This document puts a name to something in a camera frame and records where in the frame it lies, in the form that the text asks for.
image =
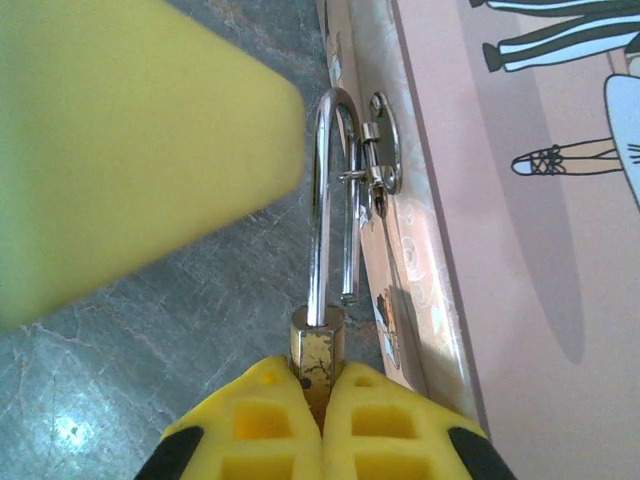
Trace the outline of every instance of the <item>striped pants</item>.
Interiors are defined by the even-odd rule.
[[[483,2],[472,2],[479,6]],[[557,25],[483,45],[490,71],[555,65],[617,48],[640,51],[640,0],[487,0],[502,11],[539,17],[579,16]]]

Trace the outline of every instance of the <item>padlock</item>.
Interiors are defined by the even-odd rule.
[[[357,129],[360,122],[353,100],[341,88],[327,91],[316,116],[311,195],[311,256],[307,305],[293,313],[291,325],[291,369],[302,385],[305,398],[320,429],[331,389],[344,363],[344,323],[342,308],[327,306],[331,219],[331,128],[340,122],[347,170],[361,170],[362,145]],[[345,185],[345,232],[343,248],[343,306],[358,302],[360,267],[360,184],[356,176]]]

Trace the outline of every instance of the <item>metal surface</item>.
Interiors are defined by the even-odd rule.
[[[387,192],[384,188],[376,187],[371,189],[373,208],[381,219],[387,218]]]
[[[291,368],[296,375],[318,426],[322,429],[331,390],[344,365],[345,313],[327,307],[326,325],[307,325],[307,307],[293,313]]]
[[[323,95],[318,104],[313,144],[310,285],[307,302],[307,325],[312,327],[325,325],[331,228],[331,127],[338,114],[346,134],[345,156],[348,169],[357,171],[360,168],[360,141],[356,133],[356,126],[359,125],[358,113],[347,92],[340,88],[332,88]],[[357,303],[360,269],[360,228],[357,221],[360,187],[359,181],[353,178],[346,180],[346,185],[341,300],[343,305],[354,305]]]
[[[400,158],[400,136],[393,111],[383,92],[376,92],[371,98],[370,109],[378,125],[376,141],[377,164],[382,170],[384,189],[389,195],[397,194],[402,188],[402,162]]]
[[[382,168],[378,159],[377,143],[380,130],[375,122],[365,122],[362,125],[362,144],[367,167],[367,183],[370,189],[384,186]]]

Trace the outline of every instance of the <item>black rubber edge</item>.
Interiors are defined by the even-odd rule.
[[[204,435],[201,427],[187,427],[168,436],[153,451],[135,480],[180,480]]]
[[[449,438],[473,480],[516,480],[486,438],[462,427],[450,428]]]

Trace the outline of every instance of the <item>blurry yellow object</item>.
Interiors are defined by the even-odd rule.
[[[323,433],[285,357],[272,357],[171,425],[136,478],[514,478],[475,423],[355,362],[334,386]]]
[[[163,0],[0,0],[0,326],[290,191],[304,120],[290,83]]]

